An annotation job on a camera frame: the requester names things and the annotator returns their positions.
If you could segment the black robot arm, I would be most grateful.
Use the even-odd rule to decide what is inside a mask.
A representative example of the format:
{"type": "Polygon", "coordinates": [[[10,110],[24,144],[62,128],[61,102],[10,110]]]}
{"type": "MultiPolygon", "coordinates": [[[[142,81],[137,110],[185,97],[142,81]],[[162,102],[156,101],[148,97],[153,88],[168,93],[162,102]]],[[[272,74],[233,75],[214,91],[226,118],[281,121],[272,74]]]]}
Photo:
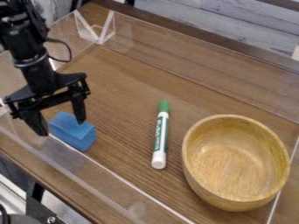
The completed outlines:
{"type": "Polygon", "coordinates": [[[44,47],[48,37],[45,19],[30,0],[0,0],[0,46],[10,53],[25,86],[4,98],[12,118],[21,119],[33,132],[45,137],[48,124],[41,111],[69,102],[77,123],[86,119],[84,100],[89,95],[84,73],[57,73],[54,59],[44,47]]]}

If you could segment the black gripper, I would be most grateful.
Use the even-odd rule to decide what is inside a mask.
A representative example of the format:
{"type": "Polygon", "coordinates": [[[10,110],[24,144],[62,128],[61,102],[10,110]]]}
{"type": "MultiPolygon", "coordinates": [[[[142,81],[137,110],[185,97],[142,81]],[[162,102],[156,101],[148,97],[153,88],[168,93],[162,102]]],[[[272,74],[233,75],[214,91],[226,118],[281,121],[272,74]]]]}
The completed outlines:
{"type": "Polygon", "coordinates": [[[41,110],[70,102],[77,123],[82,124],[86,119],[84,104],[89,95],[86,75],[84,73],[53,74],[56,83],[49,90],[44,89],[40,93],[34,93],[25,85],[4,98],[12,117],[21,118],[40,137],[46,137],[49,134],[41,110]]]}

